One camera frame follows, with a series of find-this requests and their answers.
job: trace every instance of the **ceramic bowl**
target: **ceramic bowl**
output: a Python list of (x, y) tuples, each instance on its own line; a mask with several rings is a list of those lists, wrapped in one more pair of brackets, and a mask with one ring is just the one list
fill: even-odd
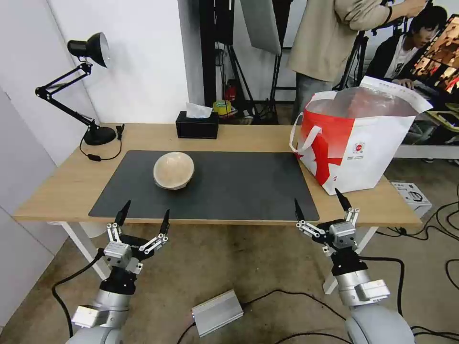
[(193, 159), (181, 152), (171, 152), (161, 156), (153, 167), (153, 178), (163, 189), (184, 188), (195, 171)]

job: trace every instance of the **white table leg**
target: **white table leg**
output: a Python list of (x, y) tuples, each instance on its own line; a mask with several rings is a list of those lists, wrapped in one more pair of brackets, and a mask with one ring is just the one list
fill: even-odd
[[(378, 230), (378, 227), (370, 227), (365, 232), (362, 238), (359, 238), (359, 236), (360, 236), (360, 233), (363, 232), (363, 230), (362, 229), (357, 230), (356, 232), (357, 249), (355, 250), (357, 254), (360, 254), (362, 252), (362, 250), (365, 248), (365, 246), (367, 246), (370, 239), (373, 237), (373, 235), (376, 233), (377, 230)], [(322, 288), (324, 289), (324, 292), (326, 295), (330, 295), (337, 286), (338, 286), (338, 281), (336, 281), (335, 276), (333, 276), (330, 273), (327, 279), (325, 280), (325, 283), (323, 284)]]
[[(97, 249), (81, 225), (78, 222), (60, 222), (60, 225), (66, 230), (68, 236), (73, 240), (83, 256), (91, 262), (97, 254)], [(110, 276), (110, 268), (103, 259), (94, 264), (93, 268), (103, 280)]]

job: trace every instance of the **red and white bag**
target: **red and white bag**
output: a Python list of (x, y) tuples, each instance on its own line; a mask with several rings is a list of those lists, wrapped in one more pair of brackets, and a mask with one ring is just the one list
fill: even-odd
[(292, 127), (290, 148), (328, 194), (371, 189), (416, 115), (431, 108), (415, 91), (366, 76), (360, 87), (316, 93)]

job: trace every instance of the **man's hair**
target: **man's hair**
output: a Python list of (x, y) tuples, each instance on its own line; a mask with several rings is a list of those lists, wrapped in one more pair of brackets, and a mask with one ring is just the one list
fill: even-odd
[(448, 20), (448, 13), (446, 9), (441, 6), (432, 6), (424, 8), (421, 13), (414, 17), (410, 24), (409, 35), (417, 33), (421, 28), (426, 28), (428, 30), (433, 30), (437, 26), (441, 29), (445, 26), (446, 21)]

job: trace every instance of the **black jacket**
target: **black jacket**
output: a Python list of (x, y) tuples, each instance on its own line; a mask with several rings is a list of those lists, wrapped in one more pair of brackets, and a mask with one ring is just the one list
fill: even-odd
[[(387, 70), (391, 65), (393, 56), (395, 55), (395, 50), (397, 49), (397, 44), (400, 39), (403, 39), (403, 36), (395, 35), (381, 43), (378, 49), (376, 49), (376, 53), (374, 54), (374, 57), (370, 62), (365, 75), (381, 80), (391, 81), (391, 79), (385, 78), (384, 76), (386, 75)], [(422, 54), (426, 51), (427, 47), (428, 44), (416, 52), (416, 54), (397, 75), (396, 79), (413, 79), (411, 69), (417, 60), (419, 60)]]

